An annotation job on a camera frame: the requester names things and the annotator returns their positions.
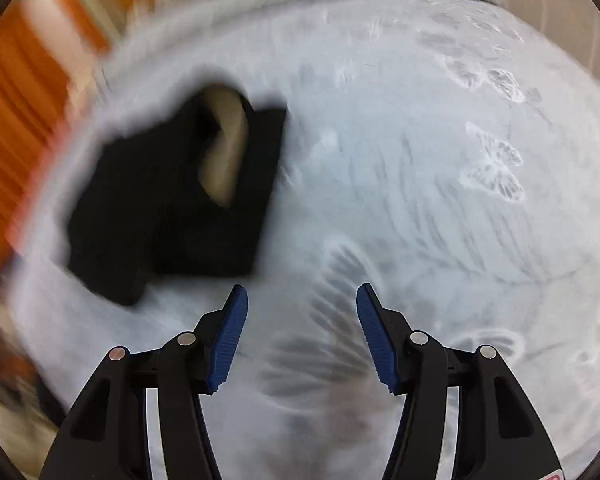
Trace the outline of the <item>butterfly print bed cover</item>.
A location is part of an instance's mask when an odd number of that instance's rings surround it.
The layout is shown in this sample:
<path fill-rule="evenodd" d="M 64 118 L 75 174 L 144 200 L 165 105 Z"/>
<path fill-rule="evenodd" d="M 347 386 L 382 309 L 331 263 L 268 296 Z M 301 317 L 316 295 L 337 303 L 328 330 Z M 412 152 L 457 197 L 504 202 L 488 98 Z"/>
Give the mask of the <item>butterfly print bed cover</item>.
<path fill-rule="evenodd" d="M 600 85 L 471 0 L 315 0 L 206 28 L 178 12 L 117 47 L 44 179 L 10 292 L 59 401 L 111 347 L 159 347 L 232 288 L 174 280 L 122 309 L 65 267 L 64 221 L 102 144 L 215 74 L 289 108 L 247 323 L 204 400 L 222 475 L 381 475 L 402 403 L 355 313 L 364 282 L 442 344 L 497 348 L 566 477 L 582 474 L 600 450 Z"/>

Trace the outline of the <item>orange curtain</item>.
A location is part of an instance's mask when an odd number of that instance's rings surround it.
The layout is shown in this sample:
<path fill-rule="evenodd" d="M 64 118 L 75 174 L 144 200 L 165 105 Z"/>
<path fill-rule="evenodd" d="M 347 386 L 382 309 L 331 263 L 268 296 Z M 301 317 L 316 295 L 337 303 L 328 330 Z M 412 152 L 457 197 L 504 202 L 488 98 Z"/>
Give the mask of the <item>orange curtain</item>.
<path fill-rule="evenodd" d="M 115 33 L 107 0 L 0 0 L 0 266 L 31 174 Z"/>

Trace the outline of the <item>black pants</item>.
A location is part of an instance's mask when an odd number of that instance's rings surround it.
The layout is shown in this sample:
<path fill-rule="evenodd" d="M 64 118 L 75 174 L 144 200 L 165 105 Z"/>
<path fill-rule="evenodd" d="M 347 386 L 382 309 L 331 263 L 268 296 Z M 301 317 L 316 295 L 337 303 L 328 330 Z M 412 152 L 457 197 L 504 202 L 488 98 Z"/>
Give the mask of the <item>black pants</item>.
<path fill-rule="evenodd" d="M 68 271 L 132 307 L 166 278 L 252 272 L 282 151 L 283 102 L 206 84 L 100 151 L 67 222 Z"/>

